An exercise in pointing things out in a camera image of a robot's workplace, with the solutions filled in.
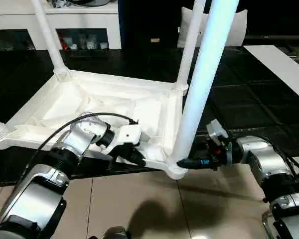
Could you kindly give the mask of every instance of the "white panel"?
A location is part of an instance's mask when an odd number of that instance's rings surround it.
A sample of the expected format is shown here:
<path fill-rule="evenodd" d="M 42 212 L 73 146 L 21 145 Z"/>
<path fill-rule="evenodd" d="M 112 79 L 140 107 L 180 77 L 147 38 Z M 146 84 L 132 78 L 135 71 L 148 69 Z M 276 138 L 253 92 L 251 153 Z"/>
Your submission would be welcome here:
<path fill-rule="evenodd" d="M 273 45 L 245 46 L 245 48 L 299 95 L 297 62 Z"/>

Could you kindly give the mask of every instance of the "shelf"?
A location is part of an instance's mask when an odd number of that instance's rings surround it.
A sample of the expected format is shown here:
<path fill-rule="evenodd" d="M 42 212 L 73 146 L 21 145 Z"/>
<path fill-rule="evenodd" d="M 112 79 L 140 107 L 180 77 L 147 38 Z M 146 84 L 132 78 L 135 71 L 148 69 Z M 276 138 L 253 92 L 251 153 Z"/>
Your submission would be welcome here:
<path fill-rule="evenodd" d="M 117 0 L 96 7 L 53 8 L 46 0 L 42 0 L 42 5 L 47 14 L 118 14 L 119 12 Z M 31 0 L 0 0 L 0 15 L 18 14 L 34 14 Z"/>

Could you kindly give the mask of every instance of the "black cylinder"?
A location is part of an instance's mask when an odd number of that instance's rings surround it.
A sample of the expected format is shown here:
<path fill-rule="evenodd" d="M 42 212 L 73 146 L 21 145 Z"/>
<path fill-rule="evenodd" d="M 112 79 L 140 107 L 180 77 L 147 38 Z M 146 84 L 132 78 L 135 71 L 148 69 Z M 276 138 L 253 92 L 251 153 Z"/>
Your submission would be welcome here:
<path fill-rule="evenodd" d="M 261 184 L 266 202 L 272 202 L 278 197 L 299 193 L 299 182 L 289 174 L 275 174 L 266 178 Z"/>
<path fill-rule="evenodd" d="M 114 138 L 114 132 L 111 131 L 110 129 L 106 130 L 105 134 L 103 137 L 96 142 L 97 146 L 104 145 L 105 147 L 109 146 L 109 144 L 112 142 Z"/>
<path fill-rule="evenodd" d="M 70 178 L 79 163 L 79 158 L 65 148 L 53 148 L 43 158 L 42 163 L 60 170 Z"/>

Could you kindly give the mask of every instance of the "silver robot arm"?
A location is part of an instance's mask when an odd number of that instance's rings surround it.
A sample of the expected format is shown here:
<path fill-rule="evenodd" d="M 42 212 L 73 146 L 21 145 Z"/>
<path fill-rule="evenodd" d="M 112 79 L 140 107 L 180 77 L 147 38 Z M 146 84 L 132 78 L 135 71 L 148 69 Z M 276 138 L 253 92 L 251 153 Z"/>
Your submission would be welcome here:
<path fill-rule="evenodd" d="M 62 195 L 69 185 L 69 178 L 89 146 L 95 143 L 101 152 L 115 152 L 117 157 L 139 143 L 140 130 L 138 124 L 133 124 L 124 125 L 114 132 L 98 117 L 71 124 L 6 201 L 0 214 L 0 239 L 50 238 L 66 207 Z M 139 156 L 134 157 L 136 160 L 142 161 L 142 156 L 135 150 L 130 152 Z"/>
<path fill-rule="evenodd" d="M 214 170 L 221 165 L 248 164 L 265 194 L 264 202 L 270 204 L 262 218 L 268 237 L 274 239 L 267 220 L 272 215 L 280 239 L 299 239 L 299 178 L 284 153 L 257 136 L 229 137 L 217 120 L 207 125 L 207 131 L 210 139 L 205 145 L 194 145 L 189 158 L 177 164 Z"/>
<path fill-rule="evenodd" d="M 264 191 L 264 202 L 269 203 L 270 213 L 262 218 L 267 235 L 274 239 L 268 225 L 268 216 L 272 215 L 281 239 L 299 239 L 299 179 L 292 174 L 282 155 L 264 139 L 248 136 L 237 142 L 242 152 L 241 162 L 250 165 Z"/>

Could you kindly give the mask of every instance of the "white cabinet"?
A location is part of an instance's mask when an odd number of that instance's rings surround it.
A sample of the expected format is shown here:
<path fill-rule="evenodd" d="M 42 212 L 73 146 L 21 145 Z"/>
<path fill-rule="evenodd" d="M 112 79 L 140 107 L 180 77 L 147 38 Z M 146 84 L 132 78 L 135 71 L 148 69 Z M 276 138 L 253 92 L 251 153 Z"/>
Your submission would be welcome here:
<path fill-rule="evenodd" d="M 53 8 L 42 0 L 47 18 L 59 49 L 56 29 L 106 29 L 109 48 L 120 49 L 120 25 L 117 1 L 99 7 Z M 30 0 L 0 0 L 0 30 L 27 29 L 34 47 L 46 49 L 34 9 Z"/>

